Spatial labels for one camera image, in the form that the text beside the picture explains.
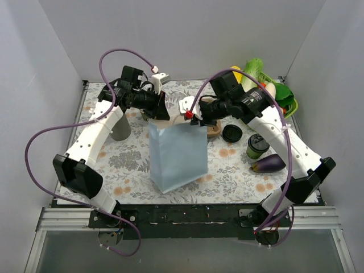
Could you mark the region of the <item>green paper coffee cup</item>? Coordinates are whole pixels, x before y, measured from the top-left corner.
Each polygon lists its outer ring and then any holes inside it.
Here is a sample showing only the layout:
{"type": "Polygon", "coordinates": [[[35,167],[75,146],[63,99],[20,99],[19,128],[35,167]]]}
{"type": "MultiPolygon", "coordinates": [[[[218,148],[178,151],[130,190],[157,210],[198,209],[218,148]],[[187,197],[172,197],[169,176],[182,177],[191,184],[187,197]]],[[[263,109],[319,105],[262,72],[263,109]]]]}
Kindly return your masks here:
{"type": "Polygon", "coordinates": [[[258,159],[267,152],[269,148],[270,145],[260,134],[254,134],[248,139],[246,153],[250,159],[258,159]]]}

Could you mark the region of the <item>stack of paper cups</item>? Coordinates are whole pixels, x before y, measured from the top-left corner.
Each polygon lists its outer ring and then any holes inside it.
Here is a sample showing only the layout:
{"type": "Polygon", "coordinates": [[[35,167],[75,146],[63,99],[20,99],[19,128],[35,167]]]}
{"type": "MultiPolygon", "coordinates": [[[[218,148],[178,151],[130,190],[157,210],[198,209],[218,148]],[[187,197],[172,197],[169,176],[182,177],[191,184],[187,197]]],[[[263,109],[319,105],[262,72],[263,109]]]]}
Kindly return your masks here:
{"type": "Polygon", "coordinates": [[[149,117],[143,111],[141,112],[141,116],[142,116],[142,118],[143,118],[144,121],[147,121],[148,122],[149,117]]]}

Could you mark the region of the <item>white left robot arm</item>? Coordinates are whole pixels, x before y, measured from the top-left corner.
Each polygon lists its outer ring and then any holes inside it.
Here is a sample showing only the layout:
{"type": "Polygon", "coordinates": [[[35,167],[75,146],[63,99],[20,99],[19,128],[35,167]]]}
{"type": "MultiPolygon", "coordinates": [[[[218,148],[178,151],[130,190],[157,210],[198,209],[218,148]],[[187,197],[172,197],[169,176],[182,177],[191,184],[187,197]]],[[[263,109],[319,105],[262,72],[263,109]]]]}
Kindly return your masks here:
{"type": "Polygon", "coordinates": [[[79,194],[88,203],[103,210],[101,220],[116,227],[121,220],[117,201],[103,186],[103,177],[94,169],[102,146],[108,137],[122,141],[131,134],[125,112],[137,108],[152,119],[169,120],[162,86],[170,76],[153,69],[154,74],[142,81],[143,71],[124,66],[120,78],[105,85],[97,97],[89,124],[63,155],[56,155],[53,167],[60,184],[79,194]]]}

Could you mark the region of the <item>white paper carry bag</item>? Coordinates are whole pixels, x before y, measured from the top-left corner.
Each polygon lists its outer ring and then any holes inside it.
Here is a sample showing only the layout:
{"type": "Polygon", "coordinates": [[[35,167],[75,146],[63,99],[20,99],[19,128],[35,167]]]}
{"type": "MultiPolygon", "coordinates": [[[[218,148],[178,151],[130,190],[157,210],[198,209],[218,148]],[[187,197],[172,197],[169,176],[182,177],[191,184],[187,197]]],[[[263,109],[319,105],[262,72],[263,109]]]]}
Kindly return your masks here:
{"type": "Polygon", "coordinates": [[[150,177],[162,193],[178,189],[208,173],[207,128],[182,117],[148,123],[150,177]]]}

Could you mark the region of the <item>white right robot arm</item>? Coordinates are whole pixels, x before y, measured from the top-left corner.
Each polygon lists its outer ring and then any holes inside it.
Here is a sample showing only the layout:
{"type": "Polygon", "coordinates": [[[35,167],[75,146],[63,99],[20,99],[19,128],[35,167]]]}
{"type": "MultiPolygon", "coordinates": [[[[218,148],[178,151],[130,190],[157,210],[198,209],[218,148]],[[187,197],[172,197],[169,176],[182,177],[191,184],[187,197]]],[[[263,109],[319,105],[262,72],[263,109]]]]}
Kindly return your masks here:
{"type": "Polygon", "coordinates": [[[241,119],[257,132],[278,154],[288,169],[287,180],[263,199],[255,209],[241,217],[243,226],[257,231],[282,218],[287,209],[302,204],[335,168],[331,157],[323,158],[310,149],[286,124],[274,92],[276,85],[262,85],[243,72],[242,75],[256,83],[245,91],[236,80],[236,69],[224,69],[206,80],[191,99],[183,99],[180,113],[193,125],[213,126],[218,119],[232,116],[241,119]],[[214,101],[202,100],[204,86],[211,84],[214,101]]]}

